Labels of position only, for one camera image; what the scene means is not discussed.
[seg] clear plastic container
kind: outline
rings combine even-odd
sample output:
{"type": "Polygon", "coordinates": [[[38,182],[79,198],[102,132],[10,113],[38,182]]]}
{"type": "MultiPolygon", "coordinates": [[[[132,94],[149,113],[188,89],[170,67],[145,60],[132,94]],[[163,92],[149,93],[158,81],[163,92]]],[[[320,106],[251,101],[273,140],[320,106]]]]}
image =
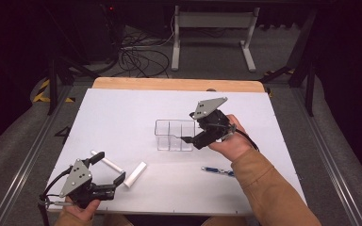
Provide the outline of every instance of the clear plastic container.
{"type": "Polygon", "coordinates": [[[192,151],[193,144],[181,137],[195,137],[195,121],[157,120],[155,136],[159,151],[192,151]]]}

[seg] blue pen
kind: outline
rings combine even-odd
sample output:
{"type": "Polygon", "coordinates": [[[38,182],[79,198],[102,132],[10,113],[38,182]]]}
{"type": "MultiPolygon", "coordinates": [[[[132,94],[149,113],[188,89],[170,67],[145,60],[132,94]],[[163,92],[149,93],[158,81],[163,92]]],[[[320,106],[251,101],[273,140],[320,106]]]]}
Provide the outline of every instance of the blue pen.
{"type": "Polygon", "coordinates": [[[232,170],[224,170],[224,169],[208,168],[208,167],[202,167],[201,169],[204,170],[204,171],[208,171],[208,172],[225,174],[225,175],[228,175],[228,176],[235,177],[234,172],[232,170]]]}

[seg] white table surface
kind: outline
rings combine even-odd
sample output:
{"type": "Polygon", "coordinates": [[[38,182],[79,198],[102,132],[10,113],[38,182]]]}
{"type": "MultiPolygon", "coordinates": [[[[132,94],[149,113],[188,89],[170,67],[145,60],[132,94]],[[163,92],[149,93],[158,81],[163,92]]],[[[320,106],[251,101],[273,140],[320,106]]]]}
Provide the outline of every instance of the white table surface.
{"type": "MultiPolygon", "coordinates": [[[[228,98],[219,110],[239,119],[260,151],[304,199],[267,93],[89,89],[49,182],[76,158],[90,158],[95,150],[105,152],[127,176],[141,161],[148,165],[131,188],[121,185],[113,201],[101,202],[101,212],[250,216],[252,209],[235,178],[201,170],[230,170],[222,155],[208,148],[156,149],[156,120],[190,120],[198,101],[219,97],[228,98]]],[[[90,166],[90,172],[97,185],[112,184],[120,175],[102,161],[90,166]]],[[[58,194],[64,183],[62,178],[49,193],[58,194]]],[[[58,209],[61,206],[50,206],[51,211],[58,209]]]]}

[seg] wooden table edge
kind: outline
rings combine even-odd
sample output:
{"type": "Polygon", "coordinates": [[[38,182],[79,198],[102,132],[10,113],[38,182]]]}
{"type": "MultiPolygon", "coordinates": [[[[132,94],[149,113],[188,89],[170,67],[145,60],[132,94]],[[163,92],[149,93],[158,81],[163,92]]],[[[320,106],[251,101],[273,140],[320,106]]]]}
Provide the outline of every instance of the wooden table edge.
{"type": "Polygon", "coordinates": [[[139,89],[139,90],[185,90],[228,92],[265,92],[258,81],[205,80],[205,79],[169,79],[169,78],[127,78],[99,77],[92,85],[93,89],[139,89]]]}

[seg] metal frame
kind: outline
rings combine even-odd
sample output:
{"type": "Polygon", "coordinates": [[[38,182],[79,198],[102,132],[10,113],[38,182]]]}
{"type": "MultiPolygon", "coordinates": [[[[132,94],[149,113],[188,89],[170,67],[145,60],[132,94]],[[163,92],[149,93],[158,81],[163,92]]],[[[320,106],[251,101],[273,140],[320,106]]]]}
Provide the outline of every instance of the metal frame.
{"type": "Polygon", "coordinates": [[[246,40],[240,41],[243,55],[249,72],[255,72],[255,64],[249,50],[249,44],[255,30],[259,8],[253,12],[241,13],[221,13],[221,12],[185,12],[180,11],[179,6],[175,6],[174,12],[174,45],[172,70],[178,71],[180,56],[180,27],[229,27],[229,28],[248,28],[246,40]]]}
{"type": "Polygon", "coordinates": [[[362,214],[357,206],[353,194],[346,183],[345,178],[340,172],[337,163],[332,156],[332,152],[325,142],[319,126],[316,120],[306,111],[306,103],[304,102],[304,96],[299,89],[292,88],[292,94],[298,103],[302,114],[306,120],[306,123],[310,127],[311,133],[316,141],[317,150],[321,157],[322,163],[324,164],[328,175],[330,176],[331,182],[334,185],[335,191],[337,192],[340,201],[345,209],[345,212],[352,225],[362,225],[362,214]]]}
{"type": "Polygon", "coordinates": [[[0,203],[0,225],[5,224],[11,208],[19,197],[20,192],[22,191],[23,186],[25,185],[25,182],[28,178],[28,175],[31,173],[31,170],[35,162],[37,161],[43,143],[47,138],[48,132],[50,131],[53,123],[55,122],[58,112],[61,109],[63,103],[65,103],[65,100],[69,95],[71,89],[71,86],[65,86],[60,92],[60,95],[58,97],[58,105],[55,107],[52,114],[46,117],[41,130],[39,131],[36,139],[34,140],[34,143],[32,144],[32,147],[30,148],[27,156],[25,157],[25,161],[15,174],[4,199],[0,203]]]}

